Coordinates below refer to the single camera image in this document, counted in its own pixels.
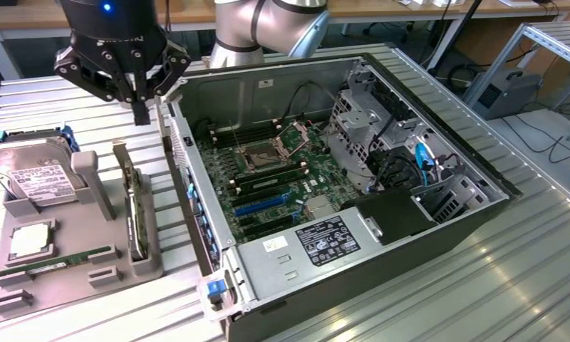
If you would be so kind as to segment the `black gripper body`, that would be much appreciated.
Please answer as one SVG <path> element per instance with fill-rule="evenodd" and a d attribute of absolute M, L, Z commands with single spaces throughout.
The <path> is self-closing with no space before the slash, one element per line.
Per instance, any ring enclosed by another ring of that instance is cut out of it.
<path fill-rule="evenodd" d="M 153 1 L 62 1 L 71 29 L 70 46 L 87 62 L 107 70 L 149 71 L 161 62 L 166 38 Z"/>

